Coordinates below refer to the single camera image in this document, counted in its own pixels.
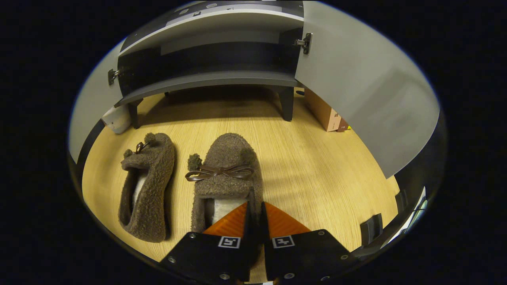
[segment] hinge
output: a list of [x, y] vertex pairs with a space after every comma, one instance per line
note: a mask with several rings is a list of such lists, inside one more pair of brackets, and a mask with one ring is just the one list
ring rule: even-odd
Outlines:
[[306, 37], [302, 40], [295, 40], [294, 45], [295, 46], [302, 46], [303, 47], [303, 53], [309, 54], [310, 53], [310, 45], [312, 43], [312, 32], [306, 33]]
[[117, 71], [114, 71], [114, 70], [109, 70], [107, 72], [107, 80], [109, 81], [109, 85], [112, 85], [114, 82], [115, 82], [115, 78], [116, 76], [118, 76], [120, 74], [120, 71], [117, 70]]

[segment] cardboard box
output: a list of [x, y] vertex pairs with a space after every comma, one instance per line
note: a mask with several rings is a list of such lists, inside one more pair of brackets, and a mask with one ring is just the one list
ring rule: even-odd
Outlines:
[[305, 89], [305, 102], [324, 130], [342, 132], [350, 129], [349, 125], [322, 98], [310, 89]]

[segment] brown leather bow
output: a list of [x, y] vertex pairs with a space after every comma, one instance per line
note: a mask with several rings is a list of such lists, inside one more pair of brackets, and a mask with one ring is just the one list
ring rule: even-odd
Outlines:
[[[210, 167], [210, 166], [206, 166], [206, 165], [201, 165], [200, 169], [201, 170], [190, 171], [189, 173], [187, 173], [185, 175], [185, 178], [188, 181], [192, 182], [192, 181], [200, 181], [200, 180], [204, 180], [206, 178], [210, 178], [213, 176], [224, 174], [229, 177], [247, 180], [254, 173], [254, 169], [251, 167], [248, 167], [247, 165], [234, 165], [234, 166], [227, 167], [227, 168], [225, 168], [225, 167], [214, 168], [214, 167]], [[239, 173], [242, 170], [246, 170], [249, 173], [248, 174]]]

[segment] cabinet door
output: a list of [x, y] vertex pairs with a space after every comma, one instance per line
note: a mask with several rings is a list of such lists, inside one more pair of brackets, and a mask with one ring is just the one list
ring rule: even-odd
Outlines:
[[417, 65], [390, 40], [331, 6], [304, 2], [296, 80], [310, 88], [352, 127], [385, 177], [407, 165], [437, 124], [437, 98]]
[[109, 85], [107, 79], [107, 72], [110, 69], [118, 70], [118, 54], [123, 42], [124, 40], [109, 51], [90, 73], [74, 103], [69, 125], [68, 147], [75, 163], [78, 162], [79, 152], [95, 124], [105, 112], [123, 98], [118, 79], [116, 78], [112, 85]]

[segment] brown fuzzy slipper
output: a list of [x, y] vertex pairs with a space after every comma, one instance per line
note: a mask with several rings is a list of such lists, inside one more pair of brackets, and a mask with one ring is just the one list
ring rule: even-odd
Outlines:
[[263, 201], [261, 169], [253, 148], [242, 136], [234, 133], [219, 136], [204, 163], [198, 154], [190, 156], [189, 171], [187, 180], [196, 181], [193, 232], [203, 232], [248, 201], [258, 222]]
[[135, 152], [127, 150], [122, 168], [128, 171], [118, 217], [131, 235], [149, 242], [166, 237], [164, 192], [174, 167], [174, 145], [164, 133], [146, 134]]

